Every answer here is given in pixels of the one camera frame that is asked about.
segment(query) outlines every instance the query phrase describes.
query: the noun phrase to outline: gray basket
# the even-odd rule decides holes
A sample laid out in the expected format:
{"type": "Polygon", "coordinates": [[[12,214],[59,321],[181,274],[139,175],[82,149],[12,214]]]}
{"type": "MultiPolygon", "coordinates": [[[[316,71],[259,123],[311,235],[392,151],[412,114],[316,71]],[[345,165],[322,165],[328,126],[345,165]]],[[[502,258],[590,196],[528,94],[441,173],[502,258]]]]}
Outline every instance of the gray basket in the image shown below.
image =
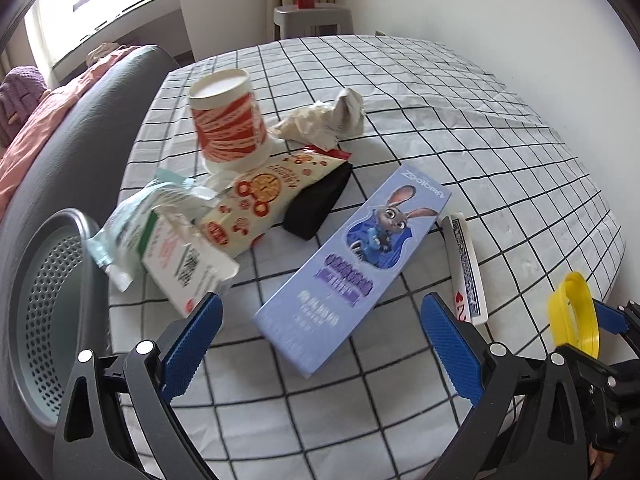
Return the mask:
{"type": "Polygon", "coordinates": [[[29,242],[12,290],[15,383],[31,416],[51,434],[78,352],[106,350],[107,278],[85,247],[96,231],[76,209],[53,215],[29,242]]]}

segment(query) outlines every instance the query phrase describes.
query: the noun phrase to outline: qr code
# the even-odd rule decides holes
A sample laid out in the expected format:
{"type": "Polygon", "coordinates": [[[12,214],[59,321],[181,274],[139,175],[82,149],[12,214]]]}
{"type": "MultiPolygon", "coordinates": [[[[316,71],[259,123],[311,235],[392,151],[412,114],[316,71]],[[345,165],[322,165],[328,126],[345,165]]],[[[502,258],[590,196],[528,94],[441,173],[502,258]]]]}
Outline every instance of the qr code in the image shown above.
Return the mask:
{"type": "Polygon", "coordinates": [[[180,272],[178,273],[178,282],[180,282],[182,286],[189,285],[191,277],[193,276],[193,271],[196,270],[198,263],[198,251],[190,248],[184,259],[184,263],[180,268],[180,272]]]}

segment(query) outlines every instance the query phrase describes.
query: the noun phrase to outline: human hand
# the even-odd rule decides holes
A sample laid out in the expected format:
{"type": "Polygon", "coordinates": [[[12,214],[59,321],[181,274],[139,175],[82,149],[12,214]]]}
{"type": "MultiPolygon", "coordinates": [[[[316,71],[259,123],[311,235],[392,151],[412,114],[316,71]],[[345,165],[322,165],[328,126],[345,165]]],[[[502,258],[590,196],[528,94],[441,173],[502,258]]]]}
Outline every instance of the human hand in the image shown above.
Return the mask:
{"type": "Polygon", "coordinates": [[[615,457],[615,453],[598,451],[593,449],[593,446],[589,444],[589,465],[593,466],[593,472],[591,473],[589,480],[594,480],[604,473],[609,468],[615,457]]]}

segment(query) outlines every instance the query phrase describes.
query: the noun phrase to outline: purple knitted hat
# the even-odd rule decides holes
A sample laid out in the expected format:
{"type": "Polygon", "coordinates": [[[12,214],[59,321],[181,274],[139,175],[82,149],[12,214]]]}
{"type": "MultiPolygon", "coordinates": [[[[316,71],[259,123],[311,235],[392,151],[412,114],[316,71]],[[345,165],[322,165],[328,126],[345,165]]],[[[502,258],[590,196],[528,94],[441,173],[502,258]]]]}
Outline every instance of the purple knitted hat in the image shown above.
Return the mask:
{"type": "Polygon", "coordinates": [[[20,132],[47,89],[44,77],[34,66],[12,68],[0,85],[0,144],[8,146],[20,132]],[[17,120],[9,120],[17,114],[17,120]]]}

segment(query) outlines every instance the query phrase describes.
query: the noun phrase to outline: sofa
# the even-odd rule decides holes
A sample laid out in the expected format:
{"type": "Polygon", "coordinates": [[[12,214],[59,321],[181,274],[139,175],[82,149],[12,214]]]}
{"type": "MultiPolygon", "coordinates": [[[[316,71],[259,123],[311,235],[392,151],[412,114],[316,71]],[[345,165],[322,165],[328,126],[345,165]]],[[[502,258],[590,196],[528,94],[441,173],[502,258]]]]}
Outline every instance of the sofa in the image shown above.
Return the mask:
{"type": "MultiPolygon", "coordinates": [[[[3,478],[52,478],[53,437],[25,409],[9,360],[8,310],[20,258],[53,213],[77,208],[104,224],[118,198],[130,149],[151,101],[177,63],[144,46],[113,66],[44,146],[0,223],[0,469],[3,478]]],[[[107,291],[93,308],[104,312],[107,291]]]]}

